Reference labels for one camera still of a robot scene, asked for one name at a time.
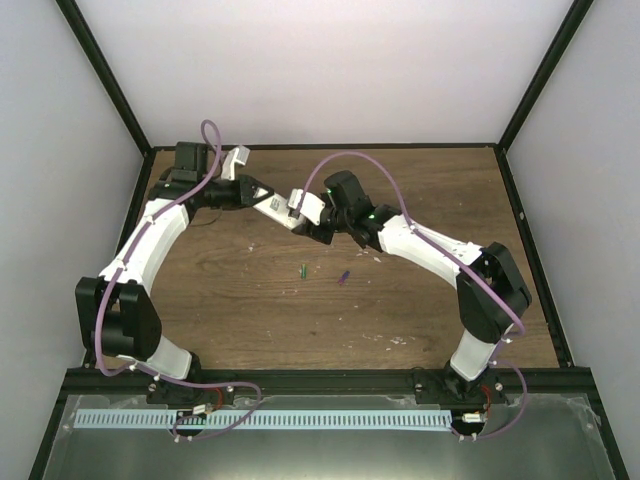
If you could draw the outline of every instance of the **wood grain surface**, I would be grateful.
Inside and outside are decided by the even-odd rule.
[[[243,173],[288,196],[327,150],[255,151]],[[522,367],[555,367],[531,273],[490,149],[371,150],[400,185],[416,221],[453,238],[514,255],[534,304],[527,336],[504,349]],[[173,164],[160,152],[150,186]],[[312,191],[338,170],[356,173],[374,204],[397,205],[372,165],[334,160]],[[206,368],[440,368],[463,328],[456,292],[399,257],[362,252],[347,235],[325,246],[291,234],[253,209],[200,210],[178,238],[153,285],[164,334],[196,352]],[[299,269],[307,265],[307,278]],[[343,286],[338,279],[349,270]]]

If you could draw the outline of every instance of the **purple object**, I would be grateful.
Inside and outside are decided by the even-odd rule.
[[[338,283],[339,283],[340,285],[342,285],[342,284],[344,283],[344,281],[345,281],[347,278],[349,278],[349,275],[350,275],[350,274],[351,274],[351,272],[350,272],[349,270],[347,270],[346,272],[344,272],[344,273],[342,274],[342,276],[340,277],[340,280],[338,280]]]

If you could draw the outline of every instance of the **white wall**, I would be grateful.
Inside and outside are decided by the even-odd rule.
[[[640,478],[640,4],[594,2],[509,160],[579,365]]]
[[[80,0],[153,145],[493,142],[571,0]]]
[[[141,165],[53,1],[0,1],[0,145],[0,477],[13,480],[82,358],[74,287],[113,255]]]

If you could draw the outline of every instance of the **purple cable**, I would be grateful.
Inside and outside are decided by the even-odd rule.
[[[211,144],[211,142],[209,141],[209,138],[207,137],[207,133],[206,133],[206,130],[205,130],[207,125],[211,126],[213,128],[214,132],[215,132],[215,135],[216,135],[216,146],[215,147]],[[180,196],[176,200],[172,201],[171,203],[168,203],[167,205],[162,207],[160,210],[155,212],[151,216],[151,222],[157,220],[160,217],[160,215],[165,213],[171,207],[174,207],[175,205],[178,205],[178,204],[188,200],[193,195],[195,195],[200,190],[202,190],[205,187],[205,185],[209,182],[209,180],[211,180],[211,178],[213,177],[213,174],[217,170],[218,165],[220,163],[220,158],[222,156],[222,137],[220,135],[220,130],[218,130],[218,127],[216,126],[216,124],[213,123],[211,120],[204,120],[202,122],[202,124],[200,125],[200,133],[202,134],[202,138],[204,139],[206,144],[212,150],[214,150],[216,152],[215,158],[214,158],[214,161],[213,161],[213,165],[211,166],[211,169],[209,170],[207,175],[202,179],[202,181],[198,185],[196,185],[193,189],[189,190],[187,193],[183,194],[182,196]],[[135,249],[140,244],[140,241],[142,240],[142,237],[147,232],[149,227],[152,225],[151,222],[147,221],[146,223],[144,223],[142,225],[142,227],[140,228],[140,230],[138,230],[138,233],[136,234],[136,236],[131,241],[129,247],[127,248],[127,251],[125,252],[125,254],[124,254],[123,258],[122,258],[123,268],[118,268],[114,272],[113,277],[111,278],[111,280],[107,284],[107,287],[105,288],[104,294],[102,295],[102,300],[100,301],[100,305],[98,307],[98,315],[96,317],[96,330],[95,330],[94,349],[95,349],[95,352],[96,352],[96,364],[98,365],[98,368],[100,369],[102,374],[107,376],[107,377],[113,377],[115,375],[118,375],[119,373],[123,372],[124,370],[126,370],[129,367],[131,367],[132,365],[135,365],[135,362],[129,362],[129,363],[126,363],[126,364],[114,369],[114,370],[109,370],[106,367],[106,365],[104,364],[104,358],[102,356],[102,326],[104,324],[104,317],[105,317],[105,314],[106,314],[106,311],[107,311],[107,305],[108,305],[108,302],[109,302],[109,298],[111,297],[111,293],[113,292],[113,289],[114,289],[118,279],[120,278],[120,275],[122,275],[122,272],[124,271],[124,269],[126,269],[127,263],[129,263],[129,261],[131,260],[131,256],[133,255]],[[151,370],[150,368],[145,367],[144,365],[138,365],[138,368],[141,371],[143,371],[145,373],[148,373],[149,375],[152,375],[152,376],[158,375],[157,372],[154,372],[153,370]],[[249,418],[253,414],[253,412],[256,411],[256,409],[258,408],[258,405],[260,404],[260,401],[262,399],[262,392],[260,390],[260,387],[258,385],[256,385],[255,383],[251,383],[251,382],[227,382],[227,383],[205,383],[205,384],[199,384],[199,383],[186,382],[184,380],[178,380],[176,378],[168,377],[166,375],[160,375],[160,378],[165,380],[165,381],[167,381],[167,382],[174,383],[176,385],[181,385],[183,387],[190,387],[190,388],[211,389],[211,388],[226,388],[226,387],[248,387],[248,388],[252,388],[252,389],[254,389],[256,391],[256,394],[257,394],[256,404],[244,416],[242,416],[239,420],[237,420],[233,424],[229,425],[228,427],[226,427],[226,428],[224,428],[222,430],[216,431],[213,434],[201,436],[201,438],[209,438],[209,437],[215,437],[215,436],[218,436],[218,435],[222,435],[223,433],[226,433],[229,430],[232,430],[236,426],[240,425],[247,418]]]
[[[514,372],[516,372],[516,375],[520,379],[520,383],[522,384],[522,397],[520,399],[520,402],[521,402],[520,403],[520,410],[518,410],[518,413],[516,414],[516,416],[513,417],[513,420],[511,420],[509,423],[507,423],[504,427],[499,428],[498,430],[495,430],[495,431],[493,431],[491,433],[487,433],[486,435],[478,435],[475,438],[475,440],[489,440],[490,438],[495,438],[498,435],[502,435],[503,433],[509,431],[511,428],[513,428],[513,426],[516,423],[518,423],[518,421],[522,417],[522,414],[524,413],[524,410],[525,410],[525,408],[527,406],[527,399],[528,399],[528,396],[529,396],[529,392],[527,390],[527,382],[525,381],[524,375],[522,375],[522,372],[520,371],[520,369],[518,367],[516,367],[513,363],[507,362],[505,360],[500,360],[499,362],[496,362],[496,365],[505,365],[505,366],[511,368]],[[451,427],[451,431],[453,432],[454,435],[464,439],[464,435],[461,435],[460,432],[458,432],[455,428]]]
[[[149,367],[147,367],[145,365],[139,365],[138,368],[141,371],[143,371],[145,373],[148,373],[151,376],[155,377],[156,375],[160,375],[160,378],[162,380],[174,383],[175,385],[181,385],[183,387],[202,388],[202,389],[207,389],[207,390],[214,389],[214,388],[246,387],[246,388],[252,388],[253,390],[255,390],[255,392],[256,392],[256,402],[251,408],[249,408],[249,411],[247,413],[245,413],[238,420],[236,420],[231,425],[229,425],[229,426],[227,426],[227,427],[225,427],[223,429],[216,430],[215,432],[208,433],[206,435],[200,434],[200,435],[197,435],[197,436],[193,437],[195,440],[204,440],[206,438],[217,437],[219,435],[223,435],[223,434],[225,434],[227,432],[230,432],[231,430],[236,428],[238,425],[240,425],[242,422],[247,420],[251,415],[253,415],[254,412],[260,406],[260,402],[262,401],[262,391],[260,390],[260,387],[258,387],[258,385],[256,385],[255,383],[251,383],[251,382],[193,383],[193,382],[187,382],[187,381],[184,381],[184,380],[177,380],[175,378],[167,377],[166,375],[158,374],[158,372],[153,371],[152,369],[150,369]],[[180,423],[186,421],[189,418],[199,418],[199,417],[197,415],[188,415],[186,417],[183,417],[181,419],[176,420],[176,423],[173,424],[173,429],[172,429],[173,435],[175,437],[178,436],[178,432],[176,431],[176,429],[178,428]]]
[[[213,128],[213,131],[215,132],[215,135],[216,135],[215,147],[211,144],[211,142],[209,141],[209,138],[207,137],[207,133],[205,130],[207,125],[210,125]],[[202,134],[202,138],[204,139],[206,144],[216,152],[211,169],[209,170],[207,175],[202,179],[202,181],[198,185],[196,185],[193,189],[189,190],[187,193],[178,197],[176,200],[168,203],[167,205],[162,207],[160,210],[158,210],[156,213],[154,213],[151,216],[152,222],[155,221],[158,217],[160,217],[160,215],[162,215],[164,212],[169,210],[171,207],[179,204],[180,202],[184,202],[185,200],[188,200],[193,195],[195,195],[200,190],[202,190],[205,187],[205,185],[209,182],[209,180],[211,180],[211,177],[213,177],[213,174],[217,170],[218,164],[220,163],[220,157],[222,156],[222,136],[220,135],[220,130],[218,129],[217,125],[213,123],[211,120],[203,120],[203,122],[200,124],[200,133]],[[138,233],[133,238],[131,243],[129,244],[129,247],[127,248],[127,251],[125,252],[122,258],[122,264],[124,268],[126,268],[127,263],[129,263],[129,261],[131,260],[131,257],[135,252],[135,249],[140,244],[142,237],[144,237],[144,234],[147,232],[150,226],[151,226],[151,222],[149,221],[145,222],[140,228],[140,230],[138,230]],[[107,304],[109,302],[109,297],[111,296],[111,292],[113,291],[123,271],[124,271],[123,268],[116,269],[115,273],[113,274],[113,277],[107,284],[107,288],[105,289],[105,292],[102,295],[102,300],[100,301],[100,306],[98,307],[98,316],[96,318],[96,331],[95,331],[95,341],[94,341],[94,349],[96,351],[96,364],[98,365],[98,368],[100,369],[102,374],[107,377],[113,377],[115,375],[118,375],[119,373],[123,372],[124,370],[129,368],[131,365],[133,365],[133,363],[130,362],[125,365],[122,365],[121,367],[115,370],[109,370],[104,364],[104,359],[102,358],[102,325],[104,323],[104,316],[107,311]]]
[[[491,290],[491,287],[489,287],[489,285],[487,285],[487,283],[483,279],[481,279],[473,270],[471,270],[467,265],[462,263],[458,259],[458,257],[456,257],[455,255],[452,255],[451,253],[447,252],[444,248],[442,248],[436,242],[434,242],[429,237],[427,237],[422,232],[420,232],[420,230],[415,226],[415,224],[413,223],[413,220],[409,216],[409,212],[407,210],[407,206],[406,206],[406,204],[404,202],[404,198],[402,197],[402,193],[400,193],[400,188],[398,187],[398,184],[396,183],[396,181],[393,179],[391,174],[387,171],[386,168],[384,168],[384,166],[380,162],[378,162],[375,158],[367,155],[366,153],[356,152],[356,151],[353,151],[353,150],[347,150],[347,151],[344,151],[344,152],[338,152],[338,153],[334,153],[332,155],[329,155],[324,160],[322,160],[320,163],[318,163],[318,165],[316,165],[316,167],[311,172],[311,175],[309,175],[309,178],[307,179],[307,183],[305,183],[304,188],[302,189],[302,196],[300,197],[300,202],[298,202],[298,206],[295,209],[296,214],[300,214],[300,209],[302,208],[302,205],[303,205],[303,202],[304,202],[304,197],[307,195],[307,191],[309,190],[309,187],[311,186],[311,182],[313,181],[313,179],[316,176],[316,174],[318,173],[318,171],[320,171],[320,169],[325,164],[327,164],[328,162],[330,162],[334,158],[338,158],[338,157],[342,157],[342,156],[346,156],[346,155],[353,155],[353,156],[356,156],[356,157],[364,158],[365,160],[370,161],[376,167],[378,167],[378,169],[380,169],[380,171],[382,173],[384,173],[385,177],[387,177],[387,179],[391,183],[391,186],[393,187],[393,190],[396,192],[396,197],[398,198],[398,203],[400,204],[400,209],[402,210],[402,215],[404,216],[404,219],[407,221],[407,225],[409,225],[409,228],[411,229],[411,231],[418,238],[420,238],[422,241],[424,241],[427,245],[435,248],[438,252],[440,252],[442,255],[447,257],[453,263],[455,263],[458,266],[458,268],[460,268],[460,270],[462,270],[464,273],[469,275],[469,277],[474,282],[476,282],[478,284],[478,286],[482,290],[484,290],[484,292],[487,295],[489,295],[489,298],[491,298],[491,300],[493,300],[495,303],[497,303],[498,306],[509,316],[511,321],[518,327],[518,331],[514,332],[512,334],[509,334],[509,335],[505,335],[503,338],[507,339],[507,338],[515,338],[515,337],[523,336],[525,334],[524,325],[522,324],[522,321],[518,318],[518,316],[515,314],[515,312],[513,310],[511,310],[511,308],[509,308],[509,305],[507,305],[493,290]]]

